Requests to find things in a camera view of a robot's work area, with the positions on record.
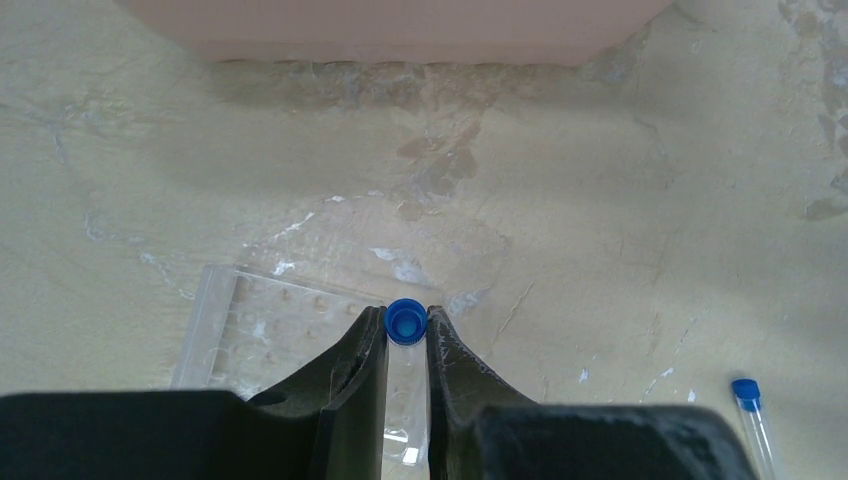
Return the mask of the clear well plate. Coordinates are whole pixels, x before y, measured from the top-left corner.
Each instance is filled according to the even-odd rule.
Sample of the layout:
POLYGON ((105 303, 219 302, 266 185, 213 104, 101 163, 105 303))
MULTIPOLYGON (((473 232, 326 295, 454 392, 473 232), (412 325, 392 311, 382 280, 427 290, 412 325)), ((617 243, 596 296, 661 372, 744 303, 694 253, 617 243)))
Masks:
POLYGON ((171 386, 227 389, 249 399, 336 343, 365 307, 434 297, 417 285, 347 269, 320 282, 207 265, 171 386))

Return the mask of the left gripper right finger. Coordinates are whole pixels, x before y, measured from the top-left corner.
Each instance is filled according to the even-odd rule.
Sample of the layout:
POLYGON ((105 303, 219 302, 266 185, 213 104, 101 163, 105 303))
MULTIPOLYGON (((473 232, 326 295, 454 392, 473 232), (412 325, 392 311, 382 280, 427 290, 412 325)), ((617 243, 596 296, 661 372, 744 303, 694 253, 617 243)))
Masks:
POLYGON ((753 479, 727 422, 701 407, 538 403, 428 309, 433 479, 753 479))

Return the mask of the blue capped test tube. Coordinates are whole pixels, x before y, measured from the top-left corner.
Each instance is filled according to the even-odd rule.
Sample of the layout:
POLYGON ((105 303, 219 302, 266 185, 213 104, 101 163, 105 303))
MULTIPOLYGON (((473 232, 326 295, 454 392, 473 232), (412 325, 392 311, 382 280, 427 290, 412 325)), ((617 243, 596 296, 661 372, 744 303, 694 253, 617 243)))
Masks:
POLYGON ((385 312, 388 376, 384 458, 409 467, 426 462, 429 444, 427 309, 403 298, 385 312))
POLYGON ((731 382, 731 390, 740 411, 750 455, 759 478, 777 480, 779 474, 773 442, 770 438, 758 383, 751 378, 736 379, 731 382))

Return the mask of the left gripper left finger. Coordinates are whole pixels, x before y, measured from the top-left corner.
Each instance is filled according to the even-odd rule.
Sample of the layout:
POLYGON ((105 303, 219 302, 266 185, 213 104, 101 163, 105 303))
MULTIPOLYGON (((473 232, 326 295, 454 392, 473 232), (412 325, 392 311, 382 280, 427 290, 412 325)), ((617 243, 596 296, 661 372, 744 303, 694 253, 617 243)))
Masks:
POLYGON ((5 479, 376 479, 384 309, 250 399, 227 390, 41 392, 1 400, 5 479))

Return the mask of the pink plastic bin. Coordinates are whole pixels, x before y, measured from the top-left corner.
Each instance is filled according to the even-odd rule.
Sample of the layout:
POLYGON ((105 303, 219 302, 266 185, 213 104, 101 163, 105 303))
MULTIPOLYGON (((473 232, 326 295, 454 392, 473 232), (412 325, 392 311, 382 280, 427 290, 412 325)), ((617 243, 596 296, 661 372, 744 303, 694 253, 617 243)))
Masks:
POLYGON ((580 65, 670 0, 137 0, 120 7, 210 61, 580 65))

